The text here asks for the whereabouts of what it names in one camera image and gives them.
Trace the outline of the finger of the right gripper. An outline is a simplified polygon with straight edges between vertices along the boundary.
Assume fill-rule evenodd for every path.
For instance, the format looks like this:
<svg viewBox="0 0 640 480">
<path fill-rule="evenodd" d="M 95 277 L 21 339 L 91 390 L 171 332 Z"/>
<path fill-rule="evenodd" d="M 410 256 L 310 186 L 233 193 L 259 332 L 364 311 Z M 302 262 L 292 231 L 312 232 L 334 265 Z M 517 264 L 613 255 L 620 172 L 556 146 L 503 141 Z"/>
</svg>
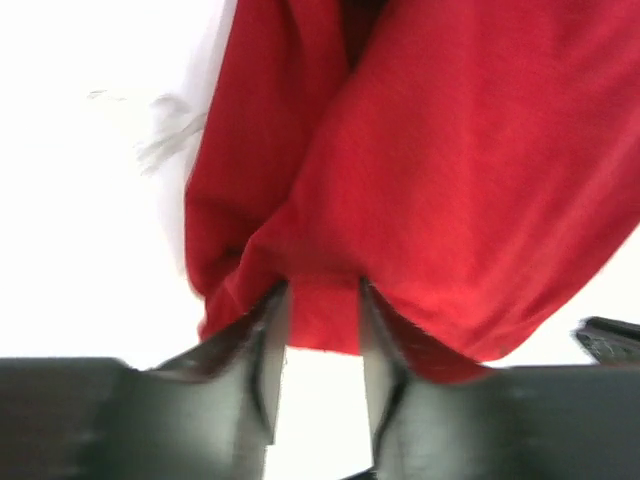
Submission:
<svg viewBox="0 0 640 480">
<path fill-rule="evenodd" d="M 636 324 L 593 316 L 574 332 L 582 348 L 599 364 L 638 364 L 640 331 Z"/>
</svg>

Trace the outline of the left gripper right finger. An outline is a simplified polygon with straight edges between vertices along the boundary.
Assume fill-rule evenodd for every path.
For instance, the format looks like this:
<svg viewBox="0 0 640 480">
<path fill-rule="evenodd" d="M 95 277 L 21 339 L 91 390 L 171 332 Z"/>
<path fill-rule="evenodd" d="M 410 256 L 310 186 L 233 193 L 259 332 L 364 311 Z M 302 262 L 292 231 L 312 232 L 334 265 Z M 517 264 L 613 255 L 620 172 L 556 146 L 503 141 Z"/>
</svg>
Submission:
<svg viewBox="0 0 640 480">
<path fill-rule="evenodd" d="M 400 315 L 367 281 L 360 347 L 367 479 L 635 479 L 639 363 L 491 368 Z"/>
</svg>

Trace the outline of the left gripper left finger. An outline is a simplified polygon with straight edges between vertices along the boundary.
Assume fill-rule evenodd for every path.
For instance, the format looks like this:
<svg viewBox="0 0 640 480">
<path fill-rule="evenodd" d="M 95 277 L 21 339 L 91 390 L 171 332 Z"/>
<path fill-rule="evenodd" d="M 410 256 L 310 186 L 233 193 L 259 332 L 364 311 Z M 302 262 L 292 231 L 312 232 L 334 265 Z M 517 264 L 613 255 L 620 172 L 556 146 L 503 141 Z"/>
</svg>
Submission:
<svg viewBox="0 0 640 480">
<path fill-rule="evenodd" d="M 259 479 L 275 435 L 290 295 L 156 368 L 1 362 L 5 479 Z"/>
</svg>

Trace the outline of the dark red t-shirt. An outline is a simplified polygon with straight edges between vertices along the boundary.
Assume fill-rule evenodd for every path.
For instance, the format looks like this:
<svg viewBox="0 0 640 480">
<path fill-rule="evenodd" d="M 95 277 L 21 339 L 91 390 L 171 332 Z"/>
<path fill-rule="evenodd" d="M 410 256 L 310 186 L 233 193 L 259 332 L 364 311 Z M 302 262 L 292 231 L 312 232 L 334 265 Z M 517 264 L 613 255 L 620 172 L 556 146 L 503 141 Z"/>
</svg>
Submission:
<svg viewBox="0 0 640 480">
<path fill-rule="evenodd" d="M 357 287 L 520 346 L 639 223 L 635 1 L 241 1 L 185 197 L 208 338 L 278 281 L 354 354 Z"/>
</svg>

